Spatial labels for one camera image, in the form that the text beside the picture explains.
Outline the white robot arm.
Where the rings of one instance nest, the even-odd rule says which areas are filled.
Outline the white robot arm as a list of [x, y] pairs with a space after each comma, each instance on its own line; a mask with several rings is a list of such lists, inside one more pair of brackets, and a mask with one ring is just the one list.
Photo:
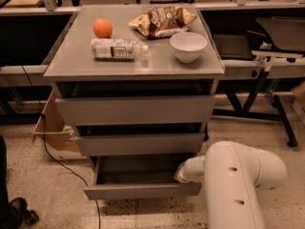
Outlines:
[[204, 177], [209, 229], [266, 229], [255, 190], [273, 190], [287, 175], [276, 154], [219, 141], [181, 163], [173, 178], [189, 183]]

